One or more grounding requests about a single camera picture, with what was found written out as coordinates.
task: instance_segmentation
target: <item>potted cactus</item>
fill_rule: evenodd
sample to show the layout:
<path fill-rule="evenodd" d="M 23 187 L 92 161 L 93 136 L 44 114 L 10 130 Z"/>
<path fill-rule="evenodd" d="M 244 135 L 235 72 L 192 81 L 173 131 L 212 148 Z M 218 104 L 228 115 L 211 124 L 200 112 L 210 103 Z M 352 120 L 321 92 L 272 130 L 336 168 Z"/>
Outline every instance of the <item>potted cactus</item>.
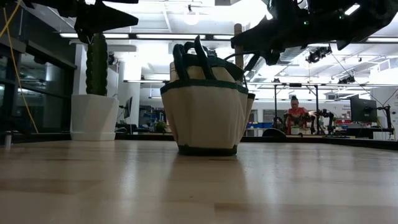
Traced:
<path fill-rule="evenodd" d="M 119 101 L 106 96 L 108 47 L 102 33 L 88 44 L 86 65 L 87 95 L 72 95 L 72 140 L 114 140 Z"/>

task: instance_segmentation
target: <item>ceiling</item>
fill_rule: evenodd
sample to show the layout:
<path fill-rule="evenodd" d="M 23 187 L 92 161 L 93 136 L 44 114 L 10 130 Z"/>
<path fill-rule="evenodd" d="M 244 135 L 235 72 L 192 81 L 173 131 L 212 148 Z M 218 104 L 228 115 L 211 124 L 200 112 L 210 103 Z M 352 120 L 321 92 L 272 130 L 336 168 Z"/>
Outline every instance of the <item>ceiling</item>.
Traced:
<path fill-rule="evenodd" d="M 106 2 L 110 7 L 119 9 L 139 18 L 134 27 L 124 27 L 107 32 L 117 33 L 179 33 L 179 34 L 233 34 L 233 26 L 239 22 L 244 29 L 254 27 L 266 16 L 266 5 L 261 0 L 241 0 L 232 6 L 215 6 L 215 0 L 201 1 L 139 1 L 139 4 L 119 4 Z M 58 32 L 75 32 L 75 20 L 62 18 L 57 11 L 45 6 L 35 10 L 27 9 L 42 19 Z M 375 33 L 375 37 L 398 37 L 398 17 L 390 25 Z M 173 60 L 171 49 L 175 44 L 183 43 L 172 40 L 108 40 L 108 45 L 135 45 L 142 62 L 142 75 L 146 79 L 163 79 L 169 73 L 169 64 Z M 203 45 L 216 49 L 218 56 L 224 58 L 233 54 L 228 41 L 203 41 Z M 350 44 L 338 51 L 331 44 L 333 55 L 322 61 L 309 65 L 305 61 L 308 52 L 305 50 L 287 49 L 278 65 L 267 66 L 259 62 L 252 73 L 250 82 L 271 82 L 280 78 L 282 82 L 337 83 L 346 75 L 345 70 L 355 75 L 358 82 L 366 83 L 372 70 L 377 66 L 398 57 L 397 44 Z M 260 90 L 260 85 L 251 90 Z"/>

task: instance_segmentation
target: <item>desk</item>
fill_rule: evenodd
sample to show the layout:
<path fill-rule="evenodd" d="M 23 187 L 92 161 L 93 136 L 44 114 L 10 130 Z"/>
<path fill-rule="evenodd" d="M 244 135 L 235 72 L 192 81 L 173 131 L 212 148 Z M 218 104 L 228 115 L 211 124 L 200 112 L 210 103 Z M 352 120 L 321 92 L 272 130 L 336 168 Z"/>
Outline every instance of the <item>desk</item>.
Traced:
<path fill-rule="evenodd" d="M 348 128 L 346 130 L 346 135 L 355 136 L 356 138 L 373 139 L 373 133 L 375 132 L 387 132 L 394 134 L 394 128 Z"/>

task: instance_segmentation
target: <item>tool bag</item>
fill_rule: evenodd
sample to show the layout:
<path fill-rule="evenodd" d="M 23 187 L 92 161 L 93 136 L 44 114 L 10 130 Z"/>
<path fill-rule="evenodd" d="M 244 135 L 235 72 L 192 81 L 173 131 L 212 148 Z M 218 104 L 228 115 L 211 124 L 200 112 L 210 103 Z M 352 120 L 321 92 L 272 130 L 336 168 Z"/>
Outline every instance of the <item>tool bag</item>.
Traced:
<path fill-rule="evenodd" d="M 205 50 L 199 37 L 174 47 L 170 82 L 160 89 L 166 117 L 180 154 L 234 155 L 255 95 L 240 84 L 242 69 Z"/>

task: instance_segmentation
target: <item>yellow cable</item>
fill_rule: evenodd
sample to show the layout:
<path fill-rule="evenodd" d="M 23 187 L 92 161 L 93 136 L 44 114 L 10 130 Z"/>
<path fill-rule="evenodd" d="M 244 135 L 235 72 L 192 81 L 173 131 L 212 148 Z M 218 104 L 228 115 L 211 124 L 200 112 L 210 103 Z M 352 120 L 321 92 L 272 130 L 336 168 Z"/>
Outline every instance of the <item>yellow cable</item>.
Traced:
<path fill-rule="evenodd" d="M 22 99 L 24 99 L 24 103 L 25 103 L 25 106 L 26 106 L 26 110 L 27 110 L 27 112 L 28 112 L 28 114 L 29 114 L 30 120 L 31 120 L 32 123 L 33 123 L 33 126 L 35 127 L 36 133 L 38 134 L 39 132 L 38 132 L 38 130 L 37 130 L 35 121 L 34 121 L 34 119 L 33 119 L 33 117 L 32 117 L 32 114 L 30 113 L 29 107 L 28 107 L 28 105 L 27 105 L 27 103 L 26 103 L 26 99 L 25 99 L 25 96 L 24 96 L 24 92 L 22 91 L 21 79 L 19 78 L 19 72 L 18 72 L 17 64 L 16 64 L 16 62 L 15 62 L 14 51 L 13 51 L 13 49 L 12 49 L 11 35 L 10 35 L 10 30 L 9 30 L 9 28 L 8 28 L 7 13 L 6 13 L 6 9 L 5 9 L 5 8 L 3 8 L 3 12 L 4 12 L 4 18 L 5 18 L 5 20 L 6 20 L 6 30 L 7 30 L 7 34 L 8 34 L 8 41 L 9 41 L 9 43 L 10 43 L 11 58 L 12 58 L 12 62 L 13 62 L 13 64 L 14 64 L 15 74 L 16 74 L 17 79 L 18 79 L 19 88 L 21 89 Z"/>
<path fill-rule="evenodd" d="M 6 25 L 4 26 L 4 28 L 2 29 L 2 31 L 0 32 L 0 37 L 2 37 L 3 33 L 6 31 L 6 29 L 8 29 L 8 26 L 10 24 L 10 22 L 12 21 L 12 18 L 14 18 L 15 14 L 17 13 L 19 6 L 21 5 L 22 0 L 19 0 L 17 3 L 17 6 L 14 9 L 14 12 L 12 12 L 10 19 L 7 21 L 7 17 L 6 17 Z"/>

